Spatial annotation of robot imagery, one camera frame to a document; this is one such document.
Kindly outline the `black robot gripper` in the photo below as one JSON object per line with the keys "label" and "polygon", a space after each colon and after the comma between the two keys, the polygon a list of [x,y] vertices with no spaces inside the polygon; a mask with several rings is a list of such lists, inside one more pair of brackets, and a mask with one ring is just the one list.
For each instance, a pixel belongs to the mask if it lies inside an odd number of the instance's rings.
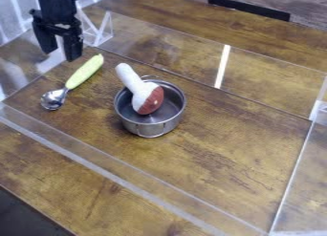
{"label": "black robot gripper", "polygon": [[38,0],[40,8],[29,10],[32,27],[45,54],[57,49],[54,34],[64,35],[64,52],[69,62],[81,56],[80,22],[74,18],[77,0]]}

